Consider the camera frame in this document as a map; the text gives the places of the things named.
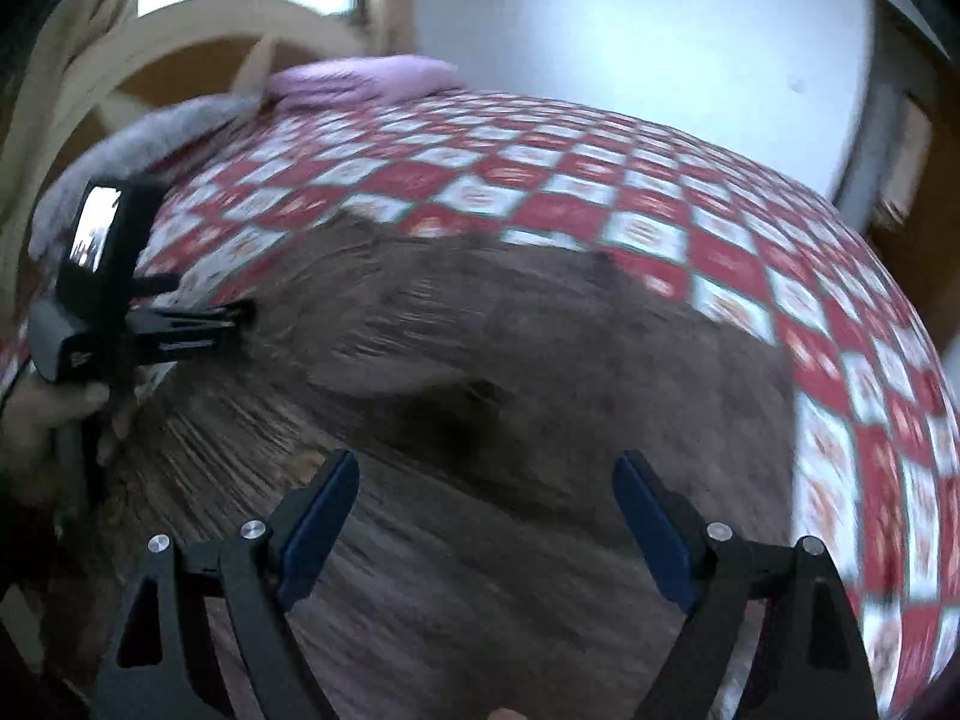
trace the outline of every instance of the white wall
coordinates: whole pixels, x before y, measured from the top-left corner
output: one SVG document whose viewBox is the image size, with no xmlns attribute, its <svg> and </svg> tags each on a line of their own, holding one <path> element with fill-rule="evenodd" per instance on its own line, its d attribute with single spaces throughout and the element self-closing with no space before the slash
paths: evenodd
<svg viewBox="0 0 960 720">
<path fill-rule="evenodd" d="M 416 0 L 416 25 L 421 52 L 479 88 L 671 124 L 825 196 L 872 40 L 870 0 Z"/>
</svg>

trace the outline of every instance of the blue gripper pad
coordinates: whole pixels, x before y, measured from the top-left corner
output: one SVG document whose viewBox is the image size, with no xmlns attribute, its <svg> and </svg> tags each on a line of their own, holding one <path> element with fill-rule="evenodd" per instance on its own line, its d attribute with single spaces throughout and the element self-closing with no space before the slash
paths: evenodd
<svg viewBox="0 0 960 720">
<path fill-rule="evenodd" d="M 627 455 L 620 455 L 613 466 L 613 497 L 640 547 L 656 589 L 686 614 L 692 613 L 698 592 L 689 547 Z"/>
<path fill-rule="evenodd" d="M 352 452 L 344 452 L 283 549 L 277 603 L 285 613 L 317 584 L 359 490 L 360 466 Z"/>
</svg>

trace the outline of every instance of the red and white checkered bedspread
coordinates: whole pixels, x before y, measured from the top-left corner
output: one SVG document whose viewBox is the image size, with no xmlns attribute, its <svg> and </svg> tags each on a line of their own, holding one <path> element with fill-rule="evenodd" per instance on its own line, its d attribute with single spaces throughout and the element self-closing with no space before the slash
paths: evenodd
<svg viewBox="0 0 960 720">
<path fill-rule="evenodd" d="M 794 533 L 832 552 L 881 709 L 943 668 L 960 621 L 956 414 L 916 312 L 819 196 L 670 127 L 446 95 L 267 117 L 170 194 L 143 263 L 184 274 L 178 302 L 231 298 L 341 208 L 411 235 L 607 251 L 661 295 L 789 346 Z"/>
</svg>

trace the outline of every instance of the wooden bed headboard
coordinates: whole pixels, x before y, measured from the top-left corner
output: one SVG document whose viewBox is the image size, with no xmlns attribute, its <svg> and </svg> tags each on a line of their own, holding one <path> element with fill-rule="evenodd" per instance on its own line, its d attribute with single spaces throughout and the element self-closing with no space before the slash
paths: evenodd
<svg viewBox="0 0 960 720">
<path fill-rule="evenodd" d="M 90 146 L 155 108 L 199 95 L 263 90 L 270 74 L 363 56 L 363 31 L 285 0 L 188 0 L 130 20 L 68 69 L 29 178 L 0 231 L 0 314 L 9 317 L 37 199 Z"/>
</svg>

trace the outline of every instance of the camera screen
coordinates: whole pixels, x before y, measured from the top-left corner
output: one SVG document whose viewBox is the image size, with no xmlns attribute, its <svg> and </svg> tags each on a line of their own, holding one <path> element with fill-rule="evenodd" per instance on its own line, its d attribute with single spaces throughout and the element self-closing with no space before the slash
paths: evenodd
<svg viewBox="0 0 960 720">
<path fill-rule="evenodd" d="M 94 187 L 86 196 L 77 234 L 70 248 L 70 259 L 81 268 L 96 271 L 104 256 L 107 231 L 113 223 L 120 202 L 120 190 L 112 187 Z"/>
</svg>

